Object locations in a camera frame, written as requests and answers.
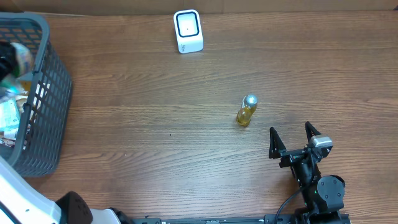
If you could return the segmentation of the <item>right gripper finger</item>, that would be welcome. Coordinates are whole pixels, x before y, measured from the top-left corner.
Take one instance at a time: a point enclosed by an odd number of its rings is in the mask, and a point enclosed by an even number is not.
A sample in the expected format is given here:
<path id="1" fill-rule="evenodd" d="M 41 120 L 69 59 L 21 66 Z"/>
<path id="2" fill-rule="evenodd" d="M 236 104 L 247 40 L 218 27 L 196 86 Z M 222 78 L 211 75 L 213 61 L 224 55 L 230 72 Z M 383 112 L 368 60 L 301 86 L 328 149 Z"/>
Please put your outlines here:
<path id="1" fill-rule="evenodd" d="M 305 131 L 308 143 L 315 143 L 318 136 L 322 135 L 321 132 L 319 132 L 309 121 L 305 123 Z"/>
<path id="2" fill-rule="evenodd" d="M 269 158 L 270 159 L 278 159 L 283 156 L 283 154 L 287 151 L 284 143 L 279 137 L 278 132 L 274 127 L 270 128 L 270 146 L 269 146 Z"/>

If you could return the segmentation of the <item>green lid jar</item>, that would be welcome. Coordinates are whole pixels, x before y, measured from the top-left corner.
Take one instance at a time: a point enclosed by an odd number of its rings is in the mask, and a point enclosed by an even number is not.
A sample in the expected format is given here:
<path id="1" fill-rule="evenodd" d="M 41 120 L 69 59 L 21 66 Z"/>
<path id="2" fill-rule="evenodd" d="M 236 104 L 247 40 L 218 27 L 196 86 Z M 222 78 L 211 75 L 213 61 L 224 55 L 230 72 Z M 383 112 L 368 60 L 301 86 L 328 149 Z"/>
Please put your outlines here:
<path id="1" fill-rule="evenodd" d="M 21 77 L 32 71 L 32 67 L 34 66 L 34 57 L 30 52 L 29 48 L 25 45 L 11 42 L 11 45 L 16 50 L 16 62 L 17 67 L 14 69 L 13 74 L 16 77 Z"/>

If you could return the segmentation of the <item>yellow dish soap bottle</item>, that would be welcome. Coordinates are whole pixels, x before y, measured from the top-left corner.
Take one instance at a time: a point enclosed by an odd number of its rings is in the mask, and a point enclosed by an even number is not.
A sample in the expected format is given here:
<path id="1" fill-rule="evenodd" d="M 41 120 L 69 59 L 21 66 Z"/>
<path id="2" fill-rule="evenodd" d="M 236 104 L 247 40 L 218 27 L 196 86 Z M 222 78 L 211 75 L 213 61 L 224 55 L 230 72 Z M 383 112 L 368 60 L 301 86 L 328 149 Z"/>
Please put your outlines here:
<path id="1" fill-rule="evenodd" d="M 242 105 L 237 113 L 236 122 L 241 126 L 248 126 L 251 122 L 251 116 L 257 109 L 258 98 L 250 94 L 243 98 Z"/>

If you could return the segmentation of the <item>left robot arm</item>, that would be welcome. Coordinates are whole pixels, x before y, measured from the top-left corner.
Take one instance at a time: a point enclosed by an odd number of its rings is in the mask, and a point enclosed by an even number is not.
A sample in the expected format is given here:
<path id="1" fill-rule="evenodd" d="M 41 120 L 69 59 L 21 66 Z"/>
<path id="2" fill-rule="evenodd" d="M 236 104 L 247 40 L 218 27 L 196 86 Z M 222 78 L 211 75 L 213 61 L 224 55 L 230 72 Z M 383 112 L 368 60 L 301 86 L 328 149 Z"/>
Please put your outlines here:
<path id="1" fill-rule="evenodd" d="M 1 42 L 1 102 L 16 95 L 16 78 L 31 70 L 30 61 L 28 50 Z M 38 193 L 1 158 L 1 223 L 122 224 L 132 220 L 116 208 L 89 208 L 73 191 L 54 202 Z"/>

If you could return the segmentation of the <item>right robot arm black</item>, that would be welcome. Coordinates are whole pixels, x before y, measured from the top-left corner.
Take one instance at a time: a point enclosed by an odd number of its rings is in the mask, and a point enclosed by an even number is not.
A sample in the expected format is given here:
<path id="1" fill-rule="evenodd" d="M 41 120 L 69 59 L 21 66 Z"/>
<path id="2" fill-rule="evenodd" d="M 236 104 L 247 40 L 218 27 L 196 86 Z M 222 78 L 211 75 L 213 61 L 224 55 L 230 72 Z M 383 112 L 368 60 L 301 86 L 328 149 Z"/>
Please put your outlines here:
<path id="1" fill-rule="evenodd" d="M 305 123 L 308 143 L 302 149 L 288 151 L 275 128 L 270 128 L 269 158 L 280 159 L 281 168 L 289 167 L 299 189 L 279 207 L 268 220 L 271 223 L 347 224 L 351 220 L 340 213 L 344 208 L 345 181 L 338 175 L 322 176 L 317 164 L 326 158 L 333 141 L 319 132 L 310 122 Z M 282 216 L 284 207 L 297 195 L 305 206 L 294 214 Z"/>

